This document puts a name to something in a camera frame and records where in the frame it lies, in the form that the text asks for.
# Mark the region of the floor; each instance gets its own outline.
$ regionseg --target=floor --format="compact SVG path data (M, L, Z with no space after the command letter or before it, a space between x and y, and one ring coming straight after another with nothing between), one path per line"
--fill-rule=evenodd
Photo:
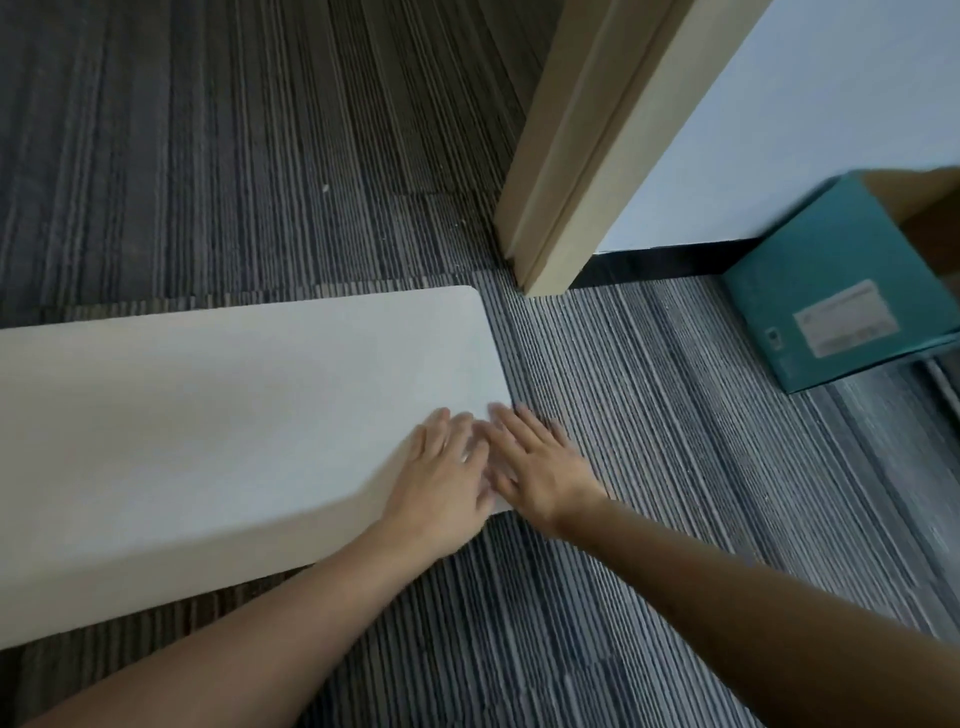
M787 397L715 279L515 291L492 208L559 6L0 0L0 324L471 284L515 399L567 422L614 495L960 641L960 440L921 371ZM282 578L0 653L0 724ZM513 514L407 589L301 719L755 723Z

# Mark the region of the door frame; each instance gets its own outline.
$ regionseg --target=door frame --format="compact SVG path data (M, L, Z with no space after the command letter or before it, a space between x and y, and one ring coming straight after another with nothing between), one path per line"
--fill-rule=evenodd
M563 293L771 0L566 0L494 215L528 296Z

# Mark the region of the wall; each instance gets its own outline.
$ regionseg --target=wall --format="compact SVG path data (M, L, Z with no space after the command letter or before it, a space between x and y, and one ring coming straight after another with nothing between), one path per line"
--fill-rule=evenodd
M960 3L774 0L598 252L762 234L850 169L960 163Z

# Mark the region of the cardboard box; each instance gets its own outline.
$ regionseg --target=cardboard box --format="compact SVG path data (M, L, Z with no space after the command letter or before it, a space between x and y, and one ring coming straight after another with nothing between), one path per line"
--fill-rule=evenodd
M957 301L858 174L723 278L786 392L960 340Z

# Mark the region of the forearm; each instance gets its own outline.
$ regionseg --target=forearm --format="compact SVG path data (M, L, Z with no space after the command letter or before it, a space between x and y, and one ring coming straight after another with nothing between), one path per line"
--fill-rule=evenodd
M562 534L633 586L771 725L960 721L957 653L593 499Z
M430 558L375 526L194 635L68 700L36 726L289 726Z

